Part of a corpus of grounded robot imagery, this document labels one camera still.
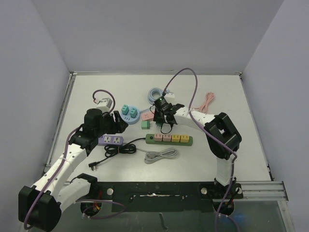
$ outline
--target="green power strip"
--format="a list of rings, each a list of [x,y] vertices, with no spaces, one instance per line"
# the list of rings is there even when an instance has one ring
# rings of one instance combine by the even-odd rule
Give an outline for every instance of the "green power strip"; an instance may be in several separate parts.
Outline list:
[[[189,142],[187,143],[175,143],[175,142],[157,142],[154,140],[155,135],[154,134],[146,134],[146,143],[147,144],[158,144],[158,145],[175,145],[175,146],[192,146],[193,144],[193,138],[192,136],[189,136]]]

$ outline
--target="white wall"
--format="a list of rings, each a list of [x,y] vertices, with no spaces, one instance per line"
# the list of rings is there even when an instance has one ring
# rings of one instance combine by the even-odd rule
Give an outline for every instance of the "white wall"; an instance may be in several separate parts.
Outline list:
[[[70,71],[244,70],[283,0],[32,0]]]
[[[69,72],[30,0],[0,1],[0,231],[43,171]]]
[[[285,0],[243,82],[277,180],[286,184],[297,232],[309,231],[309,1]]]

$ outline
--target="purple power strip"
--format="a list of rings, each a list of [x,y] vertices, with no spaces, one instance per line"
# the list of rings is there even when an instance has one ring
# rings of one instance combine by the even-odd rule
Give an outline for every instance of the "purple power strip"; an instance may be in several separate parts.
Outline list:
[[[117,145],[121,146],[124,143],[124,138],[122,136],[113,135],[103,135],[98,139],[98,145]]]

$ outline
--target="blue round base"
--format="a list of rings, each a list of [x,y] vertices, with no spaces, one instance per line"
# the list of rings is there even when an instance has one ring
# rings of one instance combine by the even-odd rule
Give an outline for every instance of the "blue round base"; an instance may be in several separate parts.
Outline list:
[[[139,121],[140,111],[134,105],[128,105],[128,107],[129,107],[129,113],[127,115],[124,115],[121,111],[119,111],[119,113],[120,113],[120,117],[123,119],[123,121],[125,121],[129,125],[132,125],[132,124],[135,124]],[[134,118],[130,116],[130,111],[131,111],[132,108],[135,108],[137,110],[137,115]]]

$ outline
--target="teal socket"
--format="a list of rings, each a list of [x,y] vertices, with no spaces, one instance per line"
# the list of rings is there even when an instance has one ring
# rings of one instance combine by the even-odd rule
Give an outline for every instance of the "teal socket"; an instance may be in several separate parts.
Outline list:
[[[130,111],[130,116],[132,118],[135,118],[137,115],[137,109],[136,108],[132,108],[131,111]]]
[[[122,108],[121,108],[121,113],[123,115],[127,115],[129,113],[129,107],[127,105],[124,105]]]

